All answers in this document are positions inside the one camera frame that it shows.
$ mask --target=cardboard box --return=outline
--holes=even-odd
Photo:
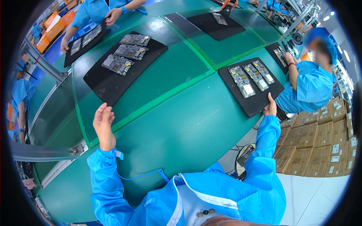
[[[353,137],[353,126],[352,126],[352,113],[347,114],[347,129],[348,129],[348,139]]]
[[[273,157],[272,157],[272,158],[274,158],[274,159],[275,159],[275,156],[277,155],[277,153],[278,153],[279,149],[280,149],[280,146],[276,146],[276,147],[275,147],[274,155],[273,155]]]
[[[319,120],[319,110],[315,112],[308,113],[306,119],[304,121],[304,125],[309,125],[312,123],[316,123]]]
[[[285,146],[296,146],[298,143],[302,127],[291,129],[287,138],[284,141]]]
[[[346,119],[333,123],[332,144],[338,144],[342,141],[348,141],[348,129]]]
[[[332,109],[330,102],[326,106],[319,109],[318,117],[319,125],[332,121]]]
[[[318,134],[318,123],[305,125],[302,127],[302,132],[296,147],[300,148],[312,148]]]
[[[298,117],[298,115],[295,115],[294,118],[283,121],[282,123],[280,123],[280,128],[284,129],[284,128],[288,128],[291,127],[291,125],[293,124],[294,120]]]
[[[290,130],[291,130],[291,128],[289,128],[289,127],[281,129],[280,137],[279,137],[279,139],[277,141],[277,146],[283,146],[284,145],[284,141],[287,138]]]
[[[295,150],[294,155],[290,160],[290,166],[285,171],[285,174],[303,176],[312,152],[313,148]]]
[[[295,146],[281,147],[278,154],[275,156],[275,171],[278,173],[285,173],[291,163],[291,158],[295,153]]]
[[[303,176],[324,177],[325,172],[327,171],[330,153],[330,146],[313,148],[312,155],[308,161],[308,166]]]
[[[331,108],[332,108],[332,121],[334,123],[346,117],[346,109],[344,108],[343,99],[338,100],[338,97],[334,98],[331,102]]]
[[[294,120],[293,124],[291,125],[291,128],[297,128],[304,125],[304,121],[306,120],[307,113],[305,111],[302,111],[299,113],[298,117]]]
[[[347,169],[345,175],[351,174],[352,172],[354,159],[356,157],[356,150],[357,150],[357,139],[355,137],[352,137],[348,141]]]
[[[319,125],[318,134],[313,147],[320,148],[332,144],[333,137],[333,122],[328,122]]]
[[[325,177],[344,176],[347,167],[348,141],[332,146]]]

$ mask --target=black mat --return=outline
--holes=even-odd
[[[279,43],[276,42],[276,43],[273,43],[273,44],[271,44],[271,45],[269,45],[269,46],[267,46],[267,47],[265,47],[265,48],[266,48],[266,50],[268,50],[268,52],[270,53],[270,55],[271,55],[271,56],[274,58],[274,60],[277,62],[277,64],[278,64],[279,67],[282,69],[282,71],[284,72],[284,74],[287,74],[288,71],[289,71],[288,63],[286,62],[287,66],[284,67],[284,66],[282,65],[282,63],[280,62],[279,58],[278,58],[278,57],[275,55],[275,53],[273,52],[273,50],[279,48],[278,46],[281,46],[281,45],[279,45]]]
[[[270,84],[269,88],[264,90],[263,92],[260,91],[260,89],[256,86],[255,82],[250,78],[250,76],[246,73],[246,71],[243,68],[244,65],[251,64],[251,62],[255,61],[255,60],[259,60],[267,68],[271,77],[274,79],[274,83]],[[248,77],[248,79],[255,91],[255,95],[248,97],[248,98],[244,98],[243,95],[241,94],[239,88],[237,87],[234,79],[232,78],[232,76],[230,75],[229,70],[228,70],[228,68],[232,68],[232,67],[236,67],[236,66],[239,66],[240,68],[242,68],[242,70]],[[260,112],[265,106],[267,106],[269,104],[268,92],[270,92],[272,98],[275,99],[284,90],[283,85],[271,73],[271,71],[265,65],[265,63],[263,63],[260,60],[260,58],[258,58],[258,57],[252,58],[252,59],[240,62],[240,63],[236,63],[233,65],[224,67],[224,68],[220,68],[218,73],[221,76],[221,78],[224,80],[224,83],[229,88],[230,92],[236,98],[237,102],[240,104],[240,106],[243,108],[243,110],[245,111],[245,113],[247,114],[247,116],[249,118],[252,118],[253,116],[255,116],[258,112]]]
[[[80,48],[80,50],[78,52],[76,52],[75,54],[73,54],[73,56],[70,55],[70,51],[72,49],[73,43],[78,40],[78,39],[82,39],[81,42],[83,42],[83,38],[84,36],[86,36],[86,34],[82,35],[81,37],[74,39],[73,41],[71,41],[70,43],[68,43],[68,51],[66,52],[66,58],[64,60],[64,67],[68,67],[69,65],[71,65],[74,61],[76,61],[79,57],[81,57],[83,54],[85,54],[88,50],[90,50],[91,48],[93,48],[95,45],[97,45],[98,43],[100,43],[103,39],[104,36],[106,36],[106,34],[108,34],[110,32],[109,29],[106,28],[106,22],[105,20],[103,20],[101,22],[102,25],[102,31],[101,33],[99,33],[97,35],[97,37],[95,37],[92,41],[90,41],[84,48]]]
[[[114,106],[131,84],[150,66],[168,47],[162,43],[151,39],[147,44],[149,50],[142,60],[131,59],[134,65],[128,70],[126,76],[117,74],[107,68],[102,67],[102,63],[114,53],[120,46],[115,44],[106,54],[104,54],[83,77],[87,85],[97,94],[97,96],[108,104]]]
[[[223,12],[218,13],[221,13],[224,16],[228,25],[218,24],[212,13],[188,17],[187,20],[218,41],[245,31],[245,28],[229,16],[225,15]]]

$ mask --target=human hand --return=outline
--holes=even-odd
[[[118,17],[123,13],[122,8],[115,8],[111,9],[107,15],[104,18],[109,17],[111,15],[111,18],[106,19],[106,25],[109,27],[114,24],[114,22],[118,19]]]
[[[288,64],[290,64],[290,63],[295,63],[292,55],[290,54],[290,52],[286,52],[286,53],[283,55],[283,57],[286,59],[286,61],[288,62]]]
[[[62,38],[62,42],[60,43],[60,51],[62,51],[63,53],[66,53],[68,49],[69,49],[68,41],[65,40],[64,38]]]
[[[99,139],[99,147],[103,151],[110,151],[115,148],[115,136],[111,131],[111,124],[115,118],[112,107],[103,103],[96,111],[93,119],[93,127]]]
[[[268,93],[268,99],[269,99],[270,104],[268,104],[266,107],[264,107],[263,115],[264,116],[268,116],[268,115],[276,116],[277,115],[277,104],[273,100],[270,92]]]

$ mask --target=ceiling light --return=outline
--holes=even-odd
[[[342,53],[342,50],[341,50],[341,47],[337,46],[337,48],[338,48],[339,52],[340,52],[341,54],[343,54],[343,53]]]
[[[348,62],[351,62],[351,60],[349,59],[348,53],[345,50],[343,50],[343,52],[346,55],[346,59],[348,60]]]

